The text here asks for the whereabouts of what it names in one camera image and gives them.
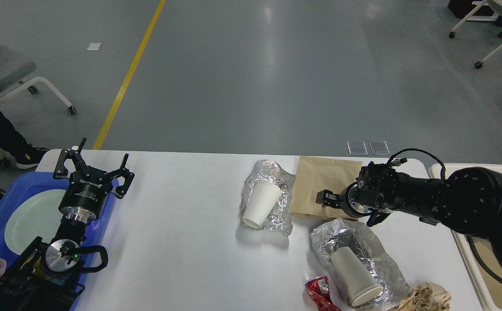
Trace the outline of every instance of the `white table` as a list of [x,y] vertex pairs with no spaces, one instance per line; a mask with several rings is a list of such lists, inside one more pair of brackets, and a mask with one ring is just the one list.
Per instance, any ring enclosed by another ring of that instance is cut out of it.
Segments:
[[[84,150],[82,156],[112,171],[124,153]],[[273,159],[295,173],[298,156],[128,153],[135,179],[101,243],[109,266],[89,276],[77,310],[316,310],[303,285],[325,274],[309,236],[323,221],[292,217],[287,237],[247,230],[237,216],[243,181],[256,161]],[[58,154],[48,152],[36,170],[53,171]],[[399,171],[428,177],[414,159]],[[451,292],[452,309],[481,309],[448,228],[393,213],[373,231],[409,284],[436,282]],[[332,297],[347,309],[336,292]]]

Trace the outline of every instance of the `crumpled paper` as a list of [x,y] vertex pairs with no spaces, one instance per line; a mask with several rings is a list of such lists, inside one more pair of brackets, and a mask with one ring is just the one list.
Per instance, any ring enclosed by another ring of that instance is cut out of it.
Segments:
[[401,301],[395,311],[447,311],[450,310],[450,293],[442,286],[425,282],[412,287],[410,296]]

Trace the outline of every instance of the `robotic arm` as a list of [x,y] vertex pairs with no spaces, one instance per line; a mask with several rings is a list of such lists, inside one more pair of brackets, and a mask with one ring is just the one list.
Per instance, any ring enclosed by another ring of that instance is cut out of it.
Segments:
[[[34,238],[0,277],[1,311],[68,311],[85,289],[77,283],[80,274],[98,272],[107,266],[107,250],[103,246],[83,246],[85,231],[92,221],[99,219],[107,194],[124,197],[134,173],[126,168],[128,154],[120,168],[109,173],[86,165],[80,156],[85,140],[78,148],[61,150],[53,174],[55,179],[69,180],[59,204],[63,214],[61,224],[49,244],[39,236]],[[67,159],[75,166],[70,176],[65,168]],[[124,184],[113,187],[118,177],[124,178]],[[86,254],[99,254],[101,263],[85,266]]]
[[393,211],[418,216],[431,225],[440,222],[461,234],[488,239],[502,266],[502,174],[473,167],[444,180],[443,166],[441,179],[414,178],[395,171],[407,160],[394,158],[385,164],[370,162],[343,193],[320,191],[316,203],[352,217],[369,216],[370,227]]

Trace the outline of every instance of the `black cable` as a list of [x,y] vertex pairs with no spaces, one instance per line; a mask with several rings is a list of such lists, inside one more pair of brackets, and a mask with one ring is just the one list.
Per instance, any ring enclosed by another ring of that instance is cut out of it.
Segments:
[[446,168],[445,168],[445,164],[439,160],[439,158],[437,158],[436,156],[432,155],[431,153],[425,151],[425,150],[422,150],[422,149],[418,149],[418,148],[406,148],[406,149],[402,149],[401,151],[393,154],[390,158],[389,158],[389,161],[387,161],[387,164],[391,163],[395,157],[397,157],[397,155],[403,153],[403,152],[406,152],[406,151],[418,151],[418,152],[422,152],[422,153],[425,153],[427,154],[428,156],[432,157],[435,161],[437,161],[437,163],[439,163],[439,165],[441,165],[441,179],[444,181],[445,180],[445,172],[446,172]]
[[477,260],[477,263],[487,272],[491,277],[493,277],[498,283],[502,284],[502,278],[499,277],[496,273],[494,273],[488,266],[485,264],[485,262],[481,259],[481,256],[477,252],[477,248],[475,247],[474,239],[471,238],[471,236],[466,236],[467,242],[470,245],[471,252],[474,254],[475,260]]

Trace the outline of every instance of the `white plate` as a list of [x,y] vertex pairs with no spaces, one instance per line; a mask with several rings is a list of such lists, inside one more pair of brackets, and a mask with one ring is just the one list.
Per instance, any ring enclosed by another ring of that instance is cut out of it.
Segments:
[[24,201],[11,215],[6,225],[6,244],[15,254],[21,254],[36,236],[49,243],[55,236],[63,214],[59,203],[65,191],[53,189]]

